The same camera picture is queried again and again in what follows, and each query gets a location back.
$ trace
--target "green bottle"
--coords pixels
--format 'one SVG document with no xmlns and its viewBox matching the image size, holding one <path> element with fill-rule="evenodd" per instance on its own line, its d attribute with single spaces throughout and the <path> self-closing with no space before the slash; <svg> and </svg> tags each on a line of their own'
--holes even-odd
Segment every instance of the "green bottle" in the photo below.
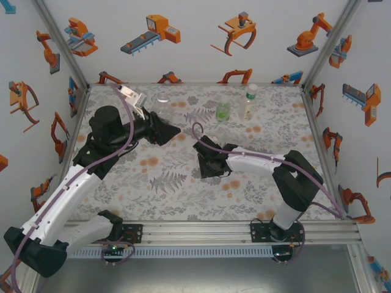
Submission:
<svg viewBox="0 0 391 293">
<path fill-rule="evenodd" d="M 231 106 L 228 103 L 228 98 L 223 97 L 218 103 L 216 108 L 216 118 L 218 122 L 228 121 L 230 118 Z"/>
</svg>

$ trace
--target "plastic bottle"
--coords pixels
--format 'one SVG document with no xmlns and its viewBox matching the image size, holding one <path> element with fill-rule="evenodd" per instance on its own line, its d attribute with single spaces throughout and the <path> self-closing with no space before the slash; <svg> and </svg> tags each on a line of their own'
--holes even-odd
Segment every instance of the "plastic bottle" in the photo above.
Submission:
<svg viewBox="0 0 391 293">
<path fill-rule="evenodd" d="M 250 84 L 247 88 L 246 94 L 241 97 L 239 107 L 239 118 L 242 120 L 250 120 L 255 112 L 255 105 L 257 100 L 258 86 L 256 84 Z"/>
<path fill-rule="evenodd" d="M 166 97 L 159 97 L 156 99 L 155 103 L 152 106 L 151 111 L 154 111 L 158 114 L 161 120 L 164 120 L 167 123 L 171 123 L 174 116 L 174 109 L 169 103 L 169 99 Z"/>
<path fill-rule="evenodd" d="M 218 122 L 225 122 L 230 118 L 230 109 L 231 106 L 229 105 L 228 98 L 224 96 L 217 103 L 216 118 Z"/>
</svg>

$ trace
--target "small label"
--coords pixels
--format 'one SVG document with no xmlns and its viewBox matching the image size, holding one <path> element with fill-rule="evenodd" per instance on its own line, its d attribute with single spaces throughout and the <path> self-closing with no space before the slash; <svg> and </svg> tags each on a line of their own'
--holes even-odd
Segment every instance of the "small label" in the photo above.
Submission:
<svg viewBox="0 0 391 293">
<path fill-rule="evenodd" d="M 255 112 L 255 105 L 247 105 L 244 110 L 244 119 L 250 120 Z"/>
<path fill-rule="evenodd" d="M 247 99 L 255 99 L 255 95 L 250 95 L 249 93 L 246 93 Z"/>
</svg>

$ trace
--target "white wall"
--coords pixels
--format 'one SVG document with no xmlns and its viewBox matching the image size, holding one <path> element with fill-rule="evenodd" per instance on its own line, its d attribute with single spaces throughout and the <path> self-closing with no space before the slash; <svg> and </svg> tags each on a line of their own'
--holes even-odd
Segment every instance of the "white wall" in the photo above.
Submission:
<svg viewBox="0 0 391 293">
<path fill-rule="evenodd" d="M 360 225 L 360 232 L 369 254 L 388 270 L 391 270 L 391 180 L 385 179 L 376 187 L 376 158 L 380 159 L 380 173 L 391 171 L 390 11 L 390 1 L 363 1 L 343 34 L 343 37 L 353 36 L 347 59 L 339 69 L 326 64 L 315 82 L 326 86 L 324 111 L 318 118 L 321 130 L 329 126 L 331 131 L 343 136 L 337 184 L 361 192 L 368 200 L 376 222 Z M 371 126 L 365 126 L 360 107 L 342 97 L 344 83 L 364 93 L 373 83 L 379 85 L 382 101 L 378 118 Z M 318 107 L 319 102 L 315 101 L 314 110 Z M 329 159 L 334 164 L 331 150 Z M 360 204 L 354 203 L 349 206 L 349 214 L 357 217 L 364 211 Z"/>
<path fill-rule="evenodd" d="M 87 57 L 75 56 L 89 82 L 97 82 L 99 72 L 128 82 L 157 82 L 173 71 L 183 82 L 217 82 L 226 72 L 253 68 L 250 81 L 271 82 L 284 74 L 311 69 L 320 50 L 296 57 L 287 47 L 312 26 L 312 18 L 324 12 L 331 25 L 337 21 L 347 1 L 341 0 L 253 0 L 253 1 L 127 1 L 127 0 L 45 0 L 61 29 L 75 17 L 95 34 L 98 50 Z M 218 25 L 245 11 L 257 24 L 257 36 L 245 50 L 232 44 L 232 57 L 212 48 L 224 47 L 227 33 Z M 134 56 L 120 47 L 147 31 L 145 17 L 160 14 L 181 31 L 181 42 L 155 43 Z M 315 44 L 321 48 L 326 32 L 319 30 Z M 241 77 L 232 78 L 232 82 Z"/>
<path fill-rule="evenodd" d="M 70 118 L 68 78 L 72 74 L 64 57 L 60 57 L 60 72 L 50 75 L 43 46 L 35 33 L 36 30 L 48 32 L 46 27 L 31 1 L 11 2 L 16 6 L 14 15 L 6 15 L 0 7 L 0 154 L 9 160 L 9 166 L 0 172 L 1 236 L 10 226 L 20 227 L 34 214 L 30 188 L 39 186 L 62 170 L 50 136 L 54 111 L 60 114 L 71 135 L 77 119 Z M 49 40 L 48 44 L 54 53 L 59 52 L 54 42 Z M 27 118 L 21 111 L 10 114 L 16 105 L 9 104 L 9 81 L 24 81 L 30 85 L 40 103 L 31 110 L 32 117 L 40 122 L 25 133 L 23 130 L 30 125 Z M 33 105 L 31 96 L 27 95 L 27 101 Z M 57 127 L 56 134 L 65 140 L 60 127 Z M 58 179 L 52 181 L 51 191 L 57 186 Z M 43 198 L 47 199 L 49 194 L 50 191 Z M 12 253 L 2 237 L 0 251 L 2 273 L 12 261 Z"/>
</svg>

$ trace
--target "floral tablecloth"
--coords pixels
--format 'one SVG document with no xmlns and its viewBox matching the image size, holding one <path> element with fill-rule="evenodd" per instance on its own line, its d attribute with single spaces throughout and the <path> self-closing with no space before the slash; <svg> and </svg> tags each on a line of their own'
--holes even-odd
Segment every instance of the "floral tablecloth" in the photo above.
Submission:
<svg viewBox="0 0 391 293">
<path fill-rule="evenodd" d="M 242 121 L 236 110 L 246 90 L 231 85 L 143 85 L 130 87 L 148 96 L 151 109 L 159 96 L 170 99 L 172 124 L 182 132 L 164 146 L 141 140 L 139 146 L 120 158 L 99 186 L 78 206 L 71 220 L 88 220 L 108 209 L 124 220 L 250 220 L 271 219 L 282 197 L 273 180 L 243 173 L 226 178 L 201 179 L 196 140 L 191 126 L 203 124 L 205 134 L 220 145 L 234 143 L 248 150 L 269 154 L 300 151 L 321 173 L 311 129 L 298 87 L 260 87 L 257 111 L 251 121 Z M 217 100 L 227 96 L 232 107 L 228 122 L 218 123 Z M 93 86 L 79 130 L 75 155 L 90 132 L 88 121 L 101 106 L 113 105 L 123 123 L 128 117 L 110 86 Z M 331 208 L 327 197 L 318 192 L 315 200 Z M 333 219 L 317 208 L 303 219 Z"/>
</svg>

